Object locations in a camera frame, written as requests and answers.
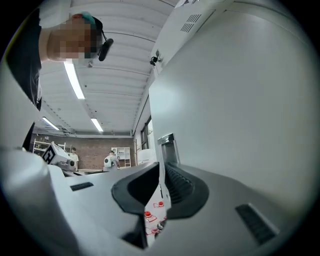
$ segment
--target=shelf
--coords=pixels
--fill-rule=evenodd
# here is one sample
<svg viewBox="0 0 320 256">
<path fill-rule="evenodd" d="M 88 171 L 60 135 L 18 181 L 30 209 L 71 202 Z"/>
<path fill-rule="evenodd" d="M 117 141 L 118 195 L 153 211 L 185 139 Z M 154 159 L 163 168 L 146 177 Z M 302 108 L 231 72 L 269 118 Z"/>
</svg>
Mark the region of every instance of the shelf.
<svg viewBox="0 0 320 256">
<path fill-rule="evenodd" d="M 121 165 L 124 164 L 123 168 L 131 167 L 130 147 L 112 147 L 111 150 L 113 150 Z"/>
<path fill-rule="evenodd" d="M 36 151 L 36 150 L 43 151 L 43 152 L 46 151 L 46 149 L 44 149 L 44 148 L 34 148 L 34 151 Z"/>
<path fill-rule="evenodd" d="M 35 142 L 35 144 L 42 144 L 42 145 L 51 145 L 51 143 L 49 143 L 49 142 L 43 142 L 43 141 L 34 141 Z M 57 144 L 59 147 L 64 147 L 65 146 L 65 144 Z"/>
<path fill-rule="evenodd" d="M 35 141 L 35 144 L 43 144 L 43 145 L 50 145 L 48 142 L 43 142 L 43 141 Z"/>
</svg>

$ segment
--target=white cabinet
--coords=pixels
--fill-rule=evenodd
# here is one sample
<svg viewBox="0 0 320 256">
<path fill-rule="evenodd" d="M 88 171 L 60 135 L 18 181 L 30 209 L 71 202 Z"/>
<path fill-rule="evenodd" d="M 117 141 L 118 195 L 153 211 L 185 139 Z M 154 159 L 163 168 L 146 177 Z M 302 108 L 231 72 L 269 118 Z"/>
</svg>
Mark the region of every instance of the white cabinet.
<svg viewBox="0 0 320 256">
<path fill-rule="evenodd" d="M 118 158 L 120 165 L 123 167 L 131 167 L 130 147 L 112 147 L 111 150 Z"/>
</svg>

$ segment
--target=window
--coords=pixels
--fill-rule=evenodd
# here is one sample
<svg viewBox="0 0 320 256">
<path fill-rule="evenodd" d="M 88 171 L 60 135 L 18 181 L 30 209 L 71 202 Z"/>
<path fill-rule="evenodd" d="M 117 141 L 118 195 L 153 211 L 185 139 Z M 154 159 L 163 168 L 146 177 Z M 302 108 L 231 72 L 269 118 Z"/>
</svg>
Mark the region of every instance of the window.
<svg viewBox="0 0 320 256">
<path fill-rule="evenodd" d="M 153 132 L 154 128 L 152 126 L 152 120 L 148 123 L 148 135 L 150 135 Z"/>
<path fill-rule="evenodd" d="M 149 149 L 148 135 L 151 134 L 153 130 L 154 129 L 150 116 L 148 121 L 144 124 L 144 127 L 141 131 L 141 147 L 143 150 Z"/>
</svg>

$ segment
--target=ceiling light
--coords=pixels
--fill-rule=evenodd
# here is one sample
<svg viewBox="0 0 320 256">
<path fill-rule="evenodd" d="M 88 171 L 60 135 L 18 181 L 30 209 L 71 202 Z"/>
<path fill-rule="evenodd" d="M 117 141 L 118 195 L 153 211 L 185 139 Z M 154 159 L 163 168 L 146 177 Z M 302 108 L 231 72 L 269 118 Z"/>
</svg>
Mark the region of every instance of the ceiling light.
<svg viewBox="0 0 320 256">
<path fill-rule="evenodd" d="M 99 132 L 103 132 L 104 130 L 102 130 L 100 124 L 98 123 L 98 120 L 96 118 L 91 118 L 92 123 L 95 125 L 95 127 L 97 128 L 97 130 Z"/>
<path fill-rule="evenodd" d="M 78 78 L 77 78 L 77 74 L 76 74 L 76 70 L 75 70 L 75 66 L 72 63 L 72 60 L 70 61 L 65 61 L 63 62 L 64 67 L 65 67 L 65 71 L 68 75 L 69 81 L 71 83 L 71 86 L 74 90 L 75 95 L 77 96 L 78 99 L 80 100 L 84 100 L 85 96 L 84 93 L 81 90 Z"/>
<path fill-rule="evenodd" d="M 52 122 L 50 122 L 46 117 L 42 117 L 42 119 L 49 125 L 51 125 L 54 129 L 59 131 L 59 128 L 57 128 Z"/>
</svg>

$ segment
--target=black cutout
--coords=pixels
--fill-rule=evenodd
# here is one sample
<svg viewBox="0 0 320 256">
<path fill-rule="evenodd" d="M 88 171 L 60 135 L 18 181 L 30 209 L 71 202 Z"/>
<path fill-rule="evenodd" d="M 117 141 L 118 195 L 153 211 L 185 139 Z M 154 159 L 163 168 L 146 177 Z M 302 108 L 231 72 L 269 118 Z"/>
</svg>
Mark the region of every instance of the black cutout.
<svg viewBox="0 0 320 256">
<path fill-rule="evenodd" d="M 111 189 L 114 200 L 125 213 L 139 216 L 135 229 L 124 235 L 122 239 L 142 249 L 147 247 L 145 206 L 158 184 L 159 163 L 155 162 L 146 167 L 142 166 L 140 171 L 119 180 Z"/>
<path fill-rule="evenodd" d="M 235 210 L 260 245 L 276 236 L 271 228 L 262 220 L 255 210 L 250 207 L 250 205 L 242 204 L 237 206 Z"/>
<path fill-rule="evenodd" d="M 209 188 L 196 176 L 170 163 L 165 165 L 165 185 L 169 191 L 171 208 L 168 219 L 189 218 L 207 202 Z"/>
<path fill-rule="evenodd" d="M 70 188 L 72 189 L 72 191 L 77 191 L 77 190 L 83 190 L 92 186 L 93 184 L 91 182 L 85 182 L 77 185 L 72 185 L 70 186 Z"/>
</svg>

